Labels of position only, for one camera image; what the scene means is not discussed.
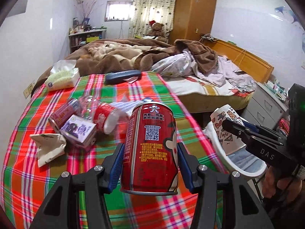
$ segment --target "nightstand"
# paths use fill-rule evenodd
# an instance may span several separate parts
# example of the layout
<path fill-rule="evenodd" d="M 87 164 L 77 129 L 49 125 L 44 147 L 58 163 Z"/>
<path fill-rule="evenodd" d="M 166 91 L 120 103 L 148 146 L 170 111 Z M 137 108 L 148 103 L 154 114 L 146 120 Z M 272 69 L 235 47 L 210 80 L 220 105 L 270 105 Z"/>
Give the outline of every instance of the nightstand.
<path fill-rule="evenodd" d="M 257 83 L 257 89 L 243 111 L 242 117 L 252 124 L 273 129 L 287 110 L 288 107 L 272 91 L 264 84 Z"/>

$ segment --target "power outlet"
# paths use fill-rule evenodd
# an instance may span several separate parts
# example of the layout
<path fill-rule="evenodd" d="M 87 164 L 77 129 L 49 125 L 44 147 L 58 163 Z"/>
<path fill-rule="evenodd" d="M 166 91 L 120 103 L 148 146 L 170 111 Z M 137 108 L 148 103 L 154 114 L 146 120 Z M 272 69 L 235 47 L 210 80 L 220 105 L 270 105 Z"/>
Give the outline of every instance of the power outlet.
<path fill-rule="evenodd" d="M 25 97 L 25 98 L 28 98 L 29 95 L 30 95 L 29 89 L 26 88 L 26 89 L 23 91 L 23 94 L 24 94 L 24 97 Z"/>
<path fill-rule="evenodd" d="M 30 84 L 29 87 L 27 88 L 27 90 L 29 91 L 29 93 L 32 93 L 33 90 L 33 84 Z"/>

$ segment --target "metal can rim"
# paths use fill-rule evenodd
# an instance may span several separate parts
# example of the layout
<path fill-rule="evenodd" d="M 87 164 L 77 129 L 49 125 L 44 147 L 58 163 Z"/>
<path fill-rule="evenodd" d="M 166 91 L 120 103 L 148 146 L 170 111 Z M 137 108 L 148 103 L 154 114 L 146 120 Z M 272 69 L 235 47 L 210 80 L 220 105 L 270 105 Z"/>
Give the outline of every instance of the metal can rim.
<path fill-rule="evenodd" d="M 167 195 L 176 195 L 177 191 L 169 191 L 169 192 L 144 192 L 144 191 L 134 191 L 120 188 L 120 191 L 127 194 L 137 194 L 137 195 L 151 195 L 151 196 L 167 196 Z"/>
<path fill-rule="evenodd" d="M 137 107 L 140 107 L 140 106 L 146 105 L 146 104 L 159 104 L 159 105 L 162 105 L 162 106 L 168 108 L 168 109 L 170 110 L 170 112 L 173 114 L 173 111 L 170 109 L 170 107 L 169 107 L 168 105 L 165 105 L 165 104 L 162 103 L 162 102 L 154 102 L 154 101 L 140 103 L 140 104 L 138 104 L 138 105 L 136 105 L 136 106 L 134 107 L 134 109 L 132 110 L 132 112 L 133 112 Z"/>
<path fill-rule="evenodd" d="M 60 128 L 59 128 L 59 126 L 57 125 L 57 123 L 54 121 L 54 119 L 51 118 L 51 117 L 49 116 L 48 121 L 49 121 L 49 123 L 51 124 L 52 128 L 54 129 L 54 131 L 55 131 L 56 133 L 60 133 Z"/>

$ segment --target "paper cup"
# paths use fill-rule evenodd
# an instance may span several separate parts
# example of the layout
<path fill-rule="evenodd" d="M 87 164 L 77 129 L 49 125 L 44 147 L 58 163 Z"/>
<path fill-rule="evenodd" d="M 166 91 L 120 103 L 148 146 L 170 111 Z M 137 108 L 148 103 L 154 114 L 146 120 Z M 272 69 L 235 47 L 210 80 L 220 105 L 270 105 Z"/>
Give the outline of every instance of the paper cup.
<path fill-rule="evenodd" d="M 105 134 L 111 134 L 120 118 L 120 111 L 108 103 L 98 105 L 94 114 L 93 122 L 97 125 L 97 130 Z"/>
<path fill-rule="evenodd" d="M 226 155 L 228 156 L 240 148 L 243 148 L 245 144 L 241 141 L 240 138 L 237 138 L 237 136 L 225 131 L 222 128 L 222 122 L 227 118 L 240 125 L 244 124 L 237 112 L 228 104 L 215 110 L 211 114 L 211 120 L 219 138 L 219 142 L 222 145 Z"/>

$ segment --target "brown blanket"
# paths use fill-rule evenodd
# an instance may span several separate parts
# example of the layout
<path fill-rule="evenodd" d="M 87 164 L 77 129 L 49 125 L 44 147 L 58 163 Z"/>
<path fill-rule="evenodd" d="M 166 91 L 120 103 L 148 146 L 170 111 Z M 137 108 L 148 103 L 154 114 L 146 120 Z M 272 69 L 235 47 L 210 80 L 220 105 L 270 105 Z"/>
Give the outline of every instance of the brown blanket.
<path fill-rule="evenodd" d="M 75 59 L 80 76 L 106 74 L 138 69 L 149 71 L 161 59 L 182 53 L 188 48 L 194 56 L 198 70 L 205 73 L 217 63 L 217 53 L 197 41 L 176 40 L 174 46 L 151 39 L 96 40 L 76 50 L 65 59 Z M 52 66 L 37 80 L 34 91 L 49 77 Z"/>

